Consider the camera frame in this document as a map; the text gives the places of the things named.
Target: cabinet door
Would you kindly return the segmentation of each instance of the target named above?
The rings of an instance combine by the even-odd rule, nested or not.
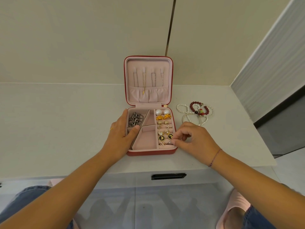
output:
[[[164,55],[173,0],[1,0],[0,82],[124,83]]]
[[[177,0],[174,84],[230,85],[289,0]]]

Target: white ribbed panel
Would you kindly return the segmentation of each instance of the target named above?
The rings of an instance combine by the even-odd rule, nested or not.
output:
[[[305,85],[305,0],[292,0],[231,88],[253,122]]]

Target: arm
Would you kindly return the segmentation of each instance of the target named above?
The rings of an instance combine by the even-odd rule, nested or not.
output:
[[[184,142],[192,137],[190,143]],[[209,165],[220,147],[207,130],[185,122],[173,136],[173,144]],[[220,151],[212,169],[227,179],[276,228],[305,228],[305,196],[259,173]]]
[[[129,149],[140,127],[125,136],[127,110],[112,123],[109,136],[93,158],[0,224],[0,229],[65,229],[103,174]]]

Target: gold necklace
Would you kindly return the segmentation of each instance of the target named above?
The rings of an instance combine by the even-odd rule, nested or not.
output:
[[[144,90],[143,90],[143,93],[142,93],[143,95],[144,95],[144,92],[145,92],[145,86],[146,86],[146,73],[145,73],[145,67],[144,67],[143,68],[143,87],[144,87]]]

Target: person's right hand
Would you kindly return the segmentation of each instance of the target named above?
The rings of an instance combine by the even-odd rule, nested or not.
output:
[[[191,137],[191,142],[185,142],[188,137]],[[204,127],[190,122],[184,122],[180,126],[172,137],[172,143],[205,165],[210,165],[220,150],[220,147]]]

